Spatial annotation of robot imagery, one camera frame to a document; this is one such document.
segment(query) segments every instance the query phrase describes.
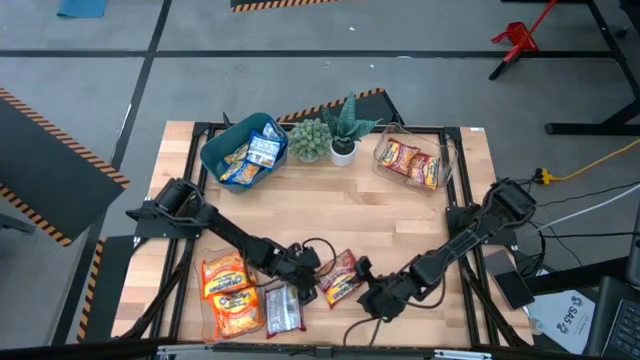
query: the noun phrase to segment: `butcher block tabletop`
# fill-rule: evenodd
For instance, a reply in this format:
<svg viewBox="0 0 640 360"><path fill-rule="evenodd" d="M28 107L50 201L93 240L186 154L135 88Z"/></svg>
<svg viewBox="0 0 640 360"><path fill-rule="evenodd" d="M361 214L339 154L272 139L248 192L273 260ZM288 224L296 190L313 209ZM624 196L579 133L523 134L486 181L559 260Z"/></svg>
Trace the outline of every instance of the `butcher block tabletop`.
<svg viewBox="0 0 640 360"><path fill-rule="evenodd" d="M155 198L170 178L183 175L194 122L167 122L148 195ZM480 128L460 128L473 199L480 202L495 181L495 174L484 131ZM249 234L273 239L284 246L321 237L333 244L337 253L351 249L356 258L368 256L374 275L397 272L417 254L435 249L448 240L445 209L446 189L429 196L419 195L393 183L372 171L373 150L380 134L369 134L358 146L357 158L341 168L322 159L306 164L289 156L285 165L262 182L242 194L232 194L221 188L210 175L205 197L220 213ZM192 181L197 182L199 156ZM459 181L454 172L454 181ZM456 191L462 194L456 183ZM184 247L180 240L177 264ZM329 248L313 243L322 263L331 260ZM168 248L167 239L150 239L131 258L125 285L112 329L112 335L126 332L142 315L156 296ZM194 256L204 249L220 250L230 245L209 231L196 241ZM484 246L486 253L500 250ZM262 276L261 281L268 280ZM491 296L507 321L527 342L533 343L527 316L522 310L510 310L494 280L489 277ZM356 302L365 292L363 284L355 293L333 309L318 291L318 298L304 307L306 332L291 331L267 340L266 326L255 333L233 339L246 343L342 345L345 330L358 320L368 318ZM422 304L432 304L441 293L438 287ZM174 294L168 299L160 336L166 336L173 310ZM187 292L182 310L178 339L202 341L202 314L195 269L190 269ZM480 338L488 343L482 306L474 296ZM348 345L367 345L375 321L356 327L349 335ZM407 307L390 323L380 326L375 345L410 347L468 347L460 272L457 264L446 272L444 302L433 310Z"/></svg>

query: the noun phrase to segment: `blue mat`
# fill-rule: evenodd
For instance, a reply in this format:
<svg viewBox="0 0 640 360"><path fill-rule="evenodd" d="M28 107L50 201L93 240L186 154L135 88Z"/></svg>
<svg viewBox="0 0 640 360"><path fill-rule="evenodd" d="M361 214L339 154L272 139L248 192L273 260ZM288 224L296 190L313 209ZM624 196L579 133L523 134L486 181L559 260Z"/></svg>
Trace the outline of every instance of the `blue mat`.
<svg viewBox="0 0 640 360"><path fill-rule="evenodd" d="M104 16L107 0L60 0L58 16L97 18Z"/></svg>

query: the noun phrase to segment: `small plant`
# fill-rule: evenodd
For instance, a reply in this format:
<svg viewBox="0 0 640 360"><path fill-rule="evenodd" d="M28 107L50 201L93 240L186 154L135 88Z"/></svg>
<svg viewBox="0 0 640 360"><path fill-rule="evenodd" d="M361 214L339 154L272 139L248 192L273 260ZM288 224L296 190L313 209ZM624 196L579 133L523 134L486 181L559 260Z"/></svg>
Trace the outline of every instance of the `small plant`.
<svg viewBox="0 0 640 360"><path fill-rule="evenodd" d="M320 119L306 119L289 133L289 152L304 162L315 162L329 153L331 132Z"/></svg>
<svg viewBox="0 0 640 360"><path fill-rule="evenodd" d="M356 96L353 92L349 93L339 117L333 116L324 106L322 116L333 137L333 150L341 155L351 153L355 148L355 141L360 141L382 120L356 120Z"/></svg>

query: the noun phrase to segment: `warning stripe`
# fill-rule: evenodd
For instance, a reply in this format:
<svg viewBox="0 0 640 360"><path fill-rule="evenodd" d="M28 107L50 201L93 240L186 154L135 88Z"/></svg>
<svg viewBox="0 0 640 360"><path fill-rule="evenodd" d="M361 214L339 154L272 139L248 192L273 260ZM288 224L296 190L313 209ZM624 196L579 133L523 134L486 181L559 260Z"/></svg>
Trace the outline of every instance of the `warning stripe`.
<svg viewBox="0 0 640 360"><path fill-rule="evenodd" d="M11 205L15 206L20 212L25 214L37 227L51 236L58 244L67 246L71 244L71 239L58 231L53 225L50 225L42 216L33 210L27 203L22 201L11 189L0 183L0 195L7 199Z"/></svg>
<svg viewBox="0 0 640 360"><path fill-rule="evenodd" d="M100 271L100 263L102 262L102 250L104 249L106 241L106 238L98 240L98 243L96 244L96 251L93 253L93 261L91 262L91 270L89 271L89 282L87 283L87 292L84 297L82 315L80 316L80 324L78 326L78 334L76 336L78 343L84 342L87 333L87 326L89 326L89 314L91 312L91 304L93 302L93 293L96 291L98 271Z"/></svg>
<svg viewBox="0 0 640 360"><path fill-rule="evenodd" d="M109 166L109 164L106 161L102 160L98 155L92 153L89 149L80 145L80 143L74 140L71 136L67 135L64 131L58 129L42 115L38 114L38 112L25 105L15 96L11 95L9 91L0 88L0 99L3 99L17 110L20 110L20 112L29 117L33 122L40 125L43 130L51 134L51 136L54 136L58 141L66 145L69 149L73 150L78 156L82 157L90 164L100 169L100 171L112 178L113 181L115 181L117 184L120 184L120 186L125 189L129 187L129 179L116 171L116 169Z"/></svg>
<svg viewBox="0 0 640 360"><path fill-rule="evenodd" d="M245 11L253 11L253 10L276 9L276 8L291 7L291 6L322 4L322 3L338 2L338 1L339 0L280 0L280 1L276 0L276 1L266 1L266 2L253 3L253 4L236 5L231 8L231 11L245 12Z"/></svg>
<svg viewBox="0 0 640 360"><path fill-rule="evenodd" d="M356 100L357 99L362 99L362 98L367 97L369 95L375 95L375 94L383 93L383 92L384 92L383 88L375 88L375 89L372 89L372 90L369 90L369 91L363 91L361 93L356 94ZM317 116L320 116L320 113L322 112L322 110L320 109L321 106L324 106L326 108L332 108L334 106L344 104L345 101L347 101L346 97L344 97L342 99L338 99L338 100L334 100L334 101L328 102L326 104L310 107L310 108L308 108L306 110L294 112L294 113L291 113L291 114L288 114L288 115L283 115L283 116L280 116L278 118L278 122L298 122L297 120L303 119L307 115L311 115L311 114L317 114Z"/></svg>

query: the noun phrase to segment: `blue basket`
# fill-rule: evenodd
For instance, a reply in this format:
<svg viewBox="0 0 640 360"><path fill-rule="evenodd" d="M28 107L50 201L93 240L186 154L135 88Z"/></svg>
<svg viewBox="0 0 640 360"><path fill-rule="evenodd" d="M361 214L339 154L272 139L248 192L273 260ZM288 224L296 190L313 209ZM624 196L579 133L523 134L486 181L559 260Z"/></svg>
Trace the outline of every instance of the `blue basket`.
<svg viewBox="0 0 640 360"><path fill-rule="evenodd" d="M200 159L202 160L202 164L209 171L209 173L218 180L222 187L229 190L234 194L239 194L251 186L243 186L239 184L226 184L220 181L220 176L224 174L225 171L229 168L229 165L224 161L224 157L233 153L237 148L241 145L249 141L251 137L251 131L257 131L262 133L262 129L267 124L269 119L273 120L271 116L265 113L255 113L248 118L240 121L239 123L233 125L229 129L225 130L222 134L215 136L213 139L209 140L200 150ZM271 171L268 171L266 168L260 169L260 171L253 178L253 182L251 185L255 185L262 181L270 172L276 170L282 164L287 161L287 147L289 146L289 138L286 135L286 131L277 123L276 124L277 131L281 134L285 134L285 144L280 149L278 156L276 158L276 163L273 166Z"/></svg>

